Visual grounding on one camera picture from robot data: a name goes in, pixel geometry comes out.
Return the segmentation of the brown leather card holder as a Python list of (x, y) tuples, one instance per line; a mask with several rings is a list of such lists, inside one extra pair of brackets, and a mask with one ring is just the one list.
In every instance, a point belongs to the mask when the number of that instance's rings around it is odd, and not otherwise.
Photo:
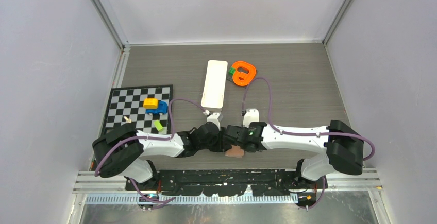
[(231, 145), (231, 148), (225, 152), (225, 156), (232, 158), (242, 158), (245, 154), (245, 151), (237, 145)]

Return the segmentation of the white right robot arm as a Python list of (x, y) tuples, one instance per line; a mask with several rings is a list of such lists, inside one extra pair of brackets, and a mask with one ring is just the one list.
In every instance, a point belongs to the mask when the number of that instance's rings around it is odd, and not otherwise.
[(364, 142), (345, 123), (332, 120), (329, 126), (313, 128), (282, 127), (252, 122), (247, 127), (229, 125), (223, 134), (225, 144), (240, 146), (246, 152), (295, 149), (314, 152), (296, 166), (294, 181), (308, 188), (314, 181), (334, 172), (361, 175)]

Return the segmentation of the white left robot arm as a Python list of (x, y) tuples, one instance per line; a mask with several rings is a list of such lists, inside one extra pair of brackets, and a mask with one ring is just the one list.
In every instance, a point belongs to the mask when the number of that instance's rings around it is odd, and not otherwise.
[(154, 189), (158, 183), (156, 170), (142, 156), (185, 158), (204, 149), (225, 152), (231, 145), (223, 141), (224, 131), (212, 122), (175, 134), (146, 133), (133, 124), (123, 124), (92, 143), (97, 162), (94, 175), (102, 178), (121, 175), (134, 179), (146, 190)]

